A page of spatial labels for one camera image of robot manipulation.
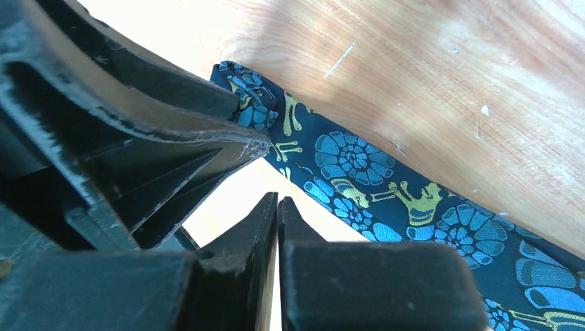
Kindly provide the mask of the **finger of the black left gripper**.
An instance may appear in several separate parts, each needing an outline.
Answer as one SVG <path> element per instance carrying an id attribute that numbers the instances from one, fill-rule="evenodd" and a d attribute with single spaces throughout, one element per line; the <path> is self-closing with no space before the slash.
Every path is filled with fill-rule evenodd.
<path id="1" fill-rule="evenodd" d="M 237 109 L 234 93 L 194 75 L 145 49 L 78 1 L 39 1 L 41 9 L 102 70 L 153 99 L 220 119 Z"/>

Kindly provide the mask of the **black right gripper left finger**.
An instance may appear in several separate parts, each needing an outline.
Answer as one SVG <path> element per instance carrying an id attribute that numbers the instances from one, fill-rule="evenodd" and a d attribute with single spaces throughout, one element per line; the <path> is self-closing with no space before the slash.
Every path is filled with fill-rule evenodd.
<path id="1" fill-rule="evenodd" d="M 2 330 L 255 330 L 278 196 L 203 248 L 66 252 L 1 208 Z"/>

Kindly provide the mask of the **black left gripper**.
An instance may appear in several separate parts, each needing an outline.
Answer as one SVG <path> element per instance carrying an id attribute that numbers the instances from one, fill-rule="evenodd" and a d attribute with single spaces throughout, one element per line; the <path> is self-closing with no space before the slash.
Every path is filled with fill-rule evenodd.
<path id="1" fill-rule="evenodd" d="M 125 86 L 38 2 L 1 2 L 1 200 L 55 243 L 157 247 L 267 151 L 263 132 Z"/>

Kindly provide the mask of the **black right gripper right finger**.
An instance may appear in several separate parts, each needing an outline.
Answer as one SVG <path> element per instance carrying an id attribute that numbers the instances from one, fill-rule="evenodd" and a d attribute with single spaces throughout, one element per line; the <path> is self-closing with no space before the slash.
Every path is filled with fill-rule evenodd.
<path id="1" fill-rule="evenodd" d="M 434 242 L 329 242 L 277 207 L 284 330 L 485 330 L 466 262 Z"/>

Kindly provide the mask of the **blue patterned necktie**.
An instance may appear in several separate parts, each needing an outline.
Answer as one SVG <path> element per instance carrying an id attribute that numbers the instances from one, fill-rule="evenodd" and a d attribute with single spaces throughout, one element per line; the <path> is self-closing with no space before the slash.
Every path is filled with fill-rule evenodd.
<path id="1" fill-rule="evenodd" d="M 265 132 L 267 162 L 374 242 L 454 248 L 493 330 L 583 330 L 584 261 L 397 161 L 233 61 L 210 80 L 238 96 L 233 121 Z"/>

